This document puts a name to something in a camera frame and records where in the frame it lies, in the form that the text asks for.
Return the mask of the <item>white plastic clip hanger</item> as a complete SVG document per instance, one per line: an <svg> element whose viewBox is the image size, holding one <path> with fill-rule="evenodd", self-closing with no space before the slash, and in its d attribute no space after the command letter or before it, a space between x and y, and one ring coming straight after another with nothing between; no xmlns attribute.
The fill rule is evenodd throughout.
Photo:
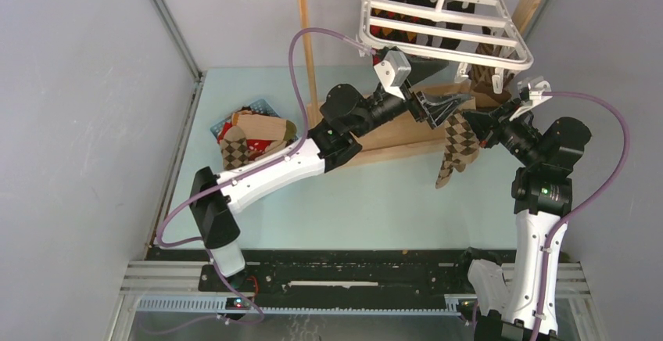
<svg viewBox="0 0 663 341"><path fill-rule="evenodd" d="M482 27L493 36L483 34ZM508 74L534 62L504 0L360 0L358 38L376 50L397 48L456 63L458 80L468 77L472 65L493 66L495 93ZM479 43L501 45L500 56L476 54Z"/></svg>

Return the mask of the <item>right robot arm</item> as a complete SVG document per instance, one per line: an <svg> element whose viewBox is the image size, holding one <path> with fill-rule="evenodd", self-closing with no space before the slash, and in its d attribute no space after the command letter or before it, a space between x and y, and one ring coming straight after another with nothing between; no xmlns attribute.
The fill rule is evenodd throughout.
<svg viewBox="0 0 663 341"><path fill-rule="evenodd" d="M517 226L514 276L501 264L473 259L454 272L459 289L475 292L476 340L556 340L557 267L572 210L575 164L592 135L573 117L561 117L540 133L533 114L512 100L492 112L463 114L482 148L502 145L520 163L511 185Z"/></svg>

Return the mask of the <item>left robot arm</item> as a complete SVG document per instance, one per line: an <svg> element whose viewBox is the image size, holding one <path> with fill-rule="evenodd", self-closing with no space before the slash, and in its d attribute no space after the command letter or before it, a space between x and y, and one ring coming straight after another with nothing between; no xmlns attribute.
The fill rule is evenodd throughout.
<svg viewBox="0 0 663 341"><path fill-rule="evenodd" d="M436 129L471 99L467 93L411 91L407 62L385 59L375 72L379 84L369 96L350 84L333 87L320 107L321 121L290 146L239 169L215 174L204 167L195 173L189 209L226 290L238 291L247 281L236 214L280 188L345 165L362 151L359 137L404 113Z"/></svg>

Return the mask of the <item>plain brown sock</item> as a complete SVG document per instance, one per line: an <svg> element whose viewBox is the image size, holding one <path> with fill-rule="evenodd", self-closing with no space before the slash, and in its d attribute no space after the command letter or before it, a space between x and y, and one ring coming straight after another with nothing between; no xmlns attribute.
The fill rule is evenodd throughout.
<svg viewBox="0 0 663 341"><path fill-rule="evenodd" d="M513 81L514 74L507 75L500 94L494 92L492 81L484 81L478 74L474 74L473 70L469 73L469 79L471 81L470 92L474 97L477 110L495 109L512 98L508 86Z"/></svg>

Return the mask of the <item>brown argyle sock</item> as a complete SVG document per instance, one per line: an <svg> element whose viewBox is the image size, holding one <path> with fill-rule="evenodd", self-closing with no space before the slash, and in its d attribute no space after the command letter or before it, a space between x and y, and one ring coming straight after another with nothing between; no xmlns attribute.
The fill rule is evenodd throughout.
<svg viewBox="0 0 663 341"><path fill-rule="evenodd" d="M219 146L226 171L239 169L250 163L247 139L240 127L232 126L227 129L220 138Z"/></svg>
<svg viewBox="0 0 663 341"><path fill-rule="evenodd" d="M443 124L446 141L443 161L435 182L436 188L446 186L454 173L462 173L479 155L479 142L461 112L455 112Z"/></svg>

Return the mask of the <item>brown striped sock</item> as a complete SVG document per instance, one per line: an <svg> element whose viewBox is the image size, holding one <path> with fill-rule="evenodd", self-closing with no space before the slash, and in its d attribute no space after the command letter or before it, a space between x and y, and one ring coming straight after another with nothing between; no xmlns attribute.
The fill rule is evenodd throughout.
<svg viewBox="0 0 663 341"><path fill-rule="evenodd" d="M493 31L489 27L482 27L482 33L493 36ZM501 50L501 45L479 43L475 53L484 56L499 57ZM488 82L492 80L495 68L493 66L475 65L472 73L476 76L477 81Z"/></svg>

